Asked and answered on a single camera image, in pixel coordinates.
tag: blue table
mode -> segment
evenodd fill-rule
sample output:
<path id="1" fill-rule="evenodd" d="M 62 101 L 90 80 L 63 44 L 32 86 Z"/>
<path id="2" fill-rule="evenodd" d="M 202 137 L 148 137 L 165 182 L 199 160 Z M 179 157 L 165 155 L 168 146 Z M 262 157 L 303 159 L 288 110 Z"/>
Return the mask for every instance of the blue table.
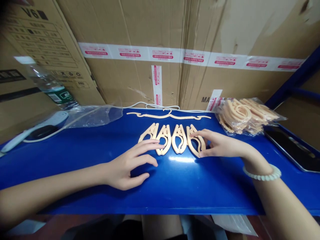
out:
<path id="1" fill-rule="evenodd" d="M 67 129 L 38 143 L 22 143 L 0 158 L 0 188 L 109 162 L 138 142 L 140 135 L 153 123 L 193 124 L 198 130 L 224 131 L 214 114 L 189 114 L 174 111 L 176 116 L 208 115 L 212 119 L 153 119 L 126 115 L 100 127 Z M 163 115 L 160 110 L 137 110 Z M 282 171 L 283 181 L 313 215 L 320 215 L 320 174 L 297 169 L 265 137 L 239 136 L 258 149 Z M 177 155 L 172 147 L 165 156 L 154 156 L 159 166 L 143 165 L 132 171 L 137 176 L 145 171 L 150 177 L 139 187 L 120 191 L 97 186 L 70 195 L 42 211 L 48 214 L 264 214 L 251 179 L 243 171 L 240 158 L 207 157 L 197 159 L 187 147 Z"/>

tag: plastic bag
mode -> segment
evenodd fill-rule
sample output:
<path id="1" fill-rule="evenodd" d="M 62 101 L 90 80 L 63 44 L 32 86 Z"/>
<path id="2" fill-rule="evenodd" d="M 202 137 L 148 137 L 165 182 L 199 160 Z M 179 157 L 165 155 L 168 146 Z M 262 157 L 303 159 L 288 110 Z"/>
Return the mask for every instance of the plastic bag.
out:
<path id="1" fill-rule="evenodd" d="M 118 99 L 111 105 L 76 106 L 68 111 L 64 128 L 98 127 L 122 117 L 122 102 Z"/>
<path id="2" fill-rule="evenodd" d="M 245 215 L 211 215 L 215 224 L 223 229 L 253 236 L 258 236 Z"/>
<path id="3" fill-rule="evenodd" d="M 274 121 L 285 117 L 265 106 L 258 98 L 227 99 L 216 114 L 228 136 L 263 134 L 263 126 L 274 125 Z"/>

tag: wrist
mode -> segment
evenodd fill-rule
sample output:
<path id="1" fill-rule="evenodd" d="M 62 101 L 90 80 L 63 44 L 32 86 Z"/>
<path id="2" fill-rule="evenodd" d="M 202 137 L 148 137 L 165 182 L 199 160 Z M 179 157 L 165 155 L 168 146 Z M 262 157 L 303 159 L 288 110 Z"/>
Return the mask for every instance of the wrist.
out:
<path id="1" fill-rule="evenodd" d="M 105 171 L 105 164 L 107 163 L 100 163 L 88 168 L 88 179 L 93 186 L 106 184 L 108 173 Z"/>
<path id="2" fill-rule="evenodd" d="M 273 169 L 268 161 L 261 155 L 261 153 L 252 147 L 241 157 L 246 170 L 255 175 L 269 175 L 272 174 Z"/>

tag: white cord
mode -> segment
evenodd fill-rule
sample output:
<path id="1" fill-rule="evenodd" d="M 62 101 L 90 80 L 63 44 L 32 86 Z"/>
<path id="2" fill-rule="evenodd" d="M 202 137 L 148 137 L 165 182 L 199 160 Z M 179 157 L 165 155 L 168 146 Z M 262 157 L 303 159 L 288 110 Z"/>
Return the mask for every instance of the white cord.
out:
<path id="1" fill-rule="evenodd" d="M 135 109 L 151 109 L 151 110 L 159 110 L 159 109 L 171 109 L 173 111 L 179 111 L 179 112 L 189 112 L 189 113 L 199 113 L 199 112 L 203 112 L 203 113 L 214 113 L 212 111 L 204 111 L 204 110 L 181 110 L 179 106 L 177 105 L 174 105 L 174 106 L 159 106 L 159 105 L 156 105 L 156 104 L 152 104 L 152 103 L 145 103 L 145 102 L 137 102 L 129 107 L 116 107 L 116 106 L 113 106 L 113 105 L 105 105 L 105 106 L 110 106 L 110 107 L 114 107 L 114 108 L 123 108 L 123 109 L 126 109 L 126 108 L 132 108 L 136 105 L 138 105 L 139 103 L 142 103 L 142 104 L 145 104 L 146 107 L 145 108 L 135 108 Z"/>
<path id="2" fill-rule="evenodd" d="M 156 104 L 151 104 L 151 103 L 145 103 L 145 102 L 137 102 L 135 104 L 133 104 L 132 106 L 129 106 L 129 107 L 116 107 L 116 106 L 113 106 L 113 105 L 104 105 L 104 106 L 109 106 L 109 107 L 114 107 L 114 108 L 123 108 L 123 109 L 126 109 L 126 108 L 132 108 L 136 105 L 138 105 L 139 103 L 142 103 L 142 104 L 145 104 L 146 107 L 145 108 L 135 108 L 135 109 L 150 109 L 150 110 L 154 110 L 154 109 L 171 109 L 171 110 L 175 110 L 175 111 L 179 111 L 179 112 L 189 112 L 189 113 L 200 113 L 200 112 L 209 112 L 209 113 L 213 113 L 212 111 L 203 111 L 203 110 L 181 110 L 179 106 L 177 105 L 174 105 L 174 106 L 159 106 L 159 105 L 156 105 Z M 34 143 L 34 142 L 41 142 L 43 140 L 46 140 L 54 135 L 56 135 L 57 133 L 61 132 L 62 130 L 66 129 L 67 127 L 69 127 L 71 124 L 73 124 L 74 122 L 78 121 L 80 118 L 88 115 L 89 113 L 92 113 L 94 111 L 97 111 L 98 109 L 100 109 L 101 107 L 97 107 L 96 109 L 76 118 L 75 120 L 73 120 L 71 123 L 68 123 L 67 125 L 65 125 L 64 127 L 62 127 L 61 129 L 59 129 L 58 131 L 44 137 L 44 138 L 41 138 L 41 139 L 38 139 L 38 140 L 23 140 L 23 142 L 25 143 Z"/>

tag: green bottle label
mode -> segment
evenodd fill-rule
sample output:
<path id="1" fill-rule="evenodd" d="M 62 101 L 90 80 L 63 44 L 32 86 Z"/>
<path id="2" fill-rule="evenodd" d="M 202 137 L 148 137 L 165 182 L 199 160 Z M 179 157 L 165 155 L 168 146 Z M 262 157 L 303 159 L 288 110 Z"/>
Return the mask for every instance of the green bottle label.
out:
<path id="1" fill-rule="evenodd" d="M 45 92 L 56 104 L 64 104 L 73 101 L 73 96 L 65 88 L 56 92 Z"/>

